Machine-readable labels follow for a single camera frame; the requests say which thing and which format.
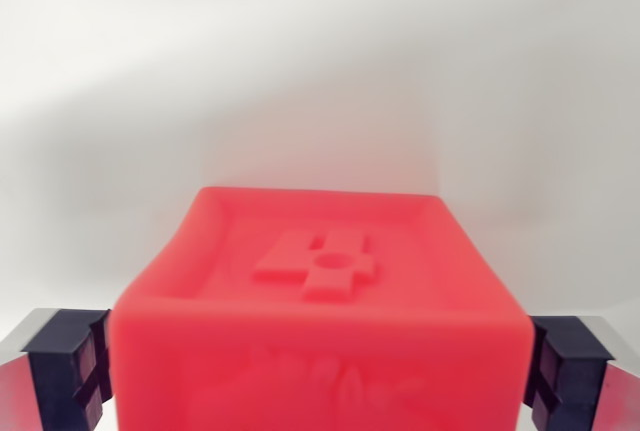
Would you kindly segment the black-padded silver gripper right finger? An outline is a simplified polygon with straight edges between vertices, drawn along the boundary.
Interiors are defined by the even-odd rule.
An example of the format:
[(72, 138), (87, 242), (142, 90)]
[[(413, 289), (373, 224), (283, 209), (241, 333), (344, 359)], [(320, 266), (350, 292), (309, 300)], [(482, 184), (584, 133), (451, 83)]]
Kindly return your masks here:
[(602, 317), (533, 316), (523, 403), (538, 430), (637, 430), (639, 354)]

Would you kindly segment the black-padded silver gripper left finger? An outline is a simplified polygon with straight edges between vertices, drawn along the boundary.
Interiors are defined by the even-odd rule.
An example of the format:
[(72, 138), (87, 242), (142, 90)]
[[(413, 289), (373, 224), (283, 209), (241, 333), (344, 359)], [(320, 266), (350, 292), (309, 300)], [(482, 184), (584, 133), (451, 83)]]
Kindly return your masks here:
[(109, 310), (36, 308), (1, 341), (3, 430), (93, 430), (113, 397)]

